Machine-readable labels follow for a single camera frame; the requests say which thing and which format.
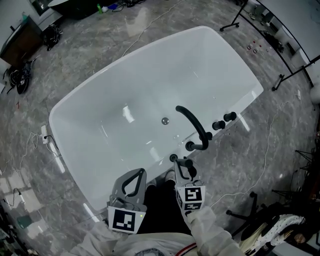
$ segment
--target white bathtub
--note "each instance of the white bathtub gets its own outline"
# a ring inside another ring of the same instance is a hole
[[[177,105],[215,135],[214,121],[242,112],[262,92],[231,46],[211,28],[199,26],[105,67],[64,97],[49,122],[74,180],[100,210],[115,180],[128,170],[144,168],[150,181],[172,166],[170,154],[190,154],[187,141],[201,143]]]

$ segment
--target power strip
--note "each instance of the power strip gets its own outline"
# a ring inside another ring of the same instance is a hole
[[[45,125],[41,127],[41,137],[42,137],[43,144],[49,143],[48,131],[47,131],[47,127]]]

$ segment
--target person's arm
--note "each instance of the person's arm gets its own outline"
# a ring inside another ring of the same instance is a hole
[[[100,221],[85,235],[82,243],[61,256],[110,256],[117,240],[127,236],[110,230],[104,221]]]
[[[244,256],[230,233],[215,225],[216,216],[210,207],[189,213],[187,219],[202,256]]]
[[[287,232],[284,233],[284,234],[280,234],[280,235],[276,236],[274,239],[272,239],[272,240],[270,241],[270,244],[271,244],[272,246],[278,246],[278,245],[284,243],[285,240],[290,236],[290,234],[291,234],[292,232],[293,232],[293,230],[289,230],[289,231],[287,231]]]

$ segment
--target black pants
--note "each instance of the black pants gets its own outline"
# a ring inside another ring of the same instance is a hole
[[[169,232],[191,235],[176,200],[173,180],[160,187],[149,186],[145,191],[144,204],[147,210],[138,234]]]

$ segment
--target shoe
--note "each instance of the shoe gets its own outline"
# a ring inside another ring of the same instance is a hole
[[[255,16],[254,14],[252,14],[252,13],[249,13],[249,16],[250,16],[250,18],[251,18],[252,20],[255,20],[255,19],[256,19],[256,16]]]
[[[156,181],[156,179],[154,178],[153,180],[150,180],[147,184],[146,184],[146,187],[145,187],[145,190],[147,190],[147,188],[149,187],[149,186],[157,186],[157,181]]]
[[[174,183],[176,183],[176,173],[174,170],[169,170],[165,177],[164,177],[164,182],[167,182],[167,181],[174,181]]]

